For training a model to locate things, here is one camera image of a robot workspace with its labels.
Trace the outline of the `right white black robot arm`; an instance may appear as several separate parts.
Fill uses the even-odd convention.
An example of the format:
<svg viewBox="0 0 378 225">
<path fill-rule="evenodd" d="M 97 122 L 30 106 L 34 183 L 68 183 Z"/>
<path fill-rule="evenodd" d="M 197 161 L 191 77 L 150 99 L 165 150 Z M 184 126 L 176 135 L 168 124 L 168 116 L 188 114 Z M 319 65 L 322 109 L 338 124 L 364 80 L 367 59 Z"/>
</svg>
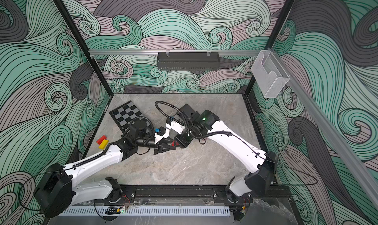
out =
<svg viewBox="0 0 378 225">
<path fill-rule="evenodd" d="M 155 107 L 167 118 L 166 127 L 177 133 L 174 141 L 181 146 L 190 144 L 193 139 L 201 144 L 209 139 L 246 167 L 248 174 L 232 178 L 226 186 L 230 201 L 236 202 L 245 194 L 262 196 L 267 193 L 280 165 L 274 152 L 265 152 L 248 143 L 209 110 L 198 113 L 188 104 L 178 108 L 164 101 L 156 101 Z"/>
</svg>

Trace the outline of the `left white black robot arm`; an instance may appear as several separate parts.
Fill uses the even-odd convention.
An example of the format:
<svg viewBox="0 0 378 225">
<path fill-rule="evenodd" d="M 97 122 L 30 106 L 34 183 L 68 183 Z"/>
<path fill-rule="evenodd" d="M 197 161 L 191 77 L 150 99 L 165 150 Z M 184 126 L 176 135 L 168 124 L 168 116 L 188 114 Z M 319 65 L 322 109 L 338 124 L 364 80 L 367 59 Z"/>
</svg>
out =
<svg viewBox="0 0 378 225">
<path fill-rule="evenodd" d="M 54 218 L 68 207 L 85 201 L 104 199 L 118 201 L 122 188 L 113 178 L 94 184 L 83 181 L 97 172 L 120 163 L 137 153 L 139 147 L 152 148 L 156 153 L 165 147 L 173 149 L 170 131 L 179 133 L 176 121 L 168 120 L 164 127 L 154 128 L 146 117 L 133 119 L 121 138 L 108 143 L 105 148 L 90 157 L 64 166 L 55 163 L 43 174 L 34 191 L 34 198 L 46 218 Z"/>
</svg>

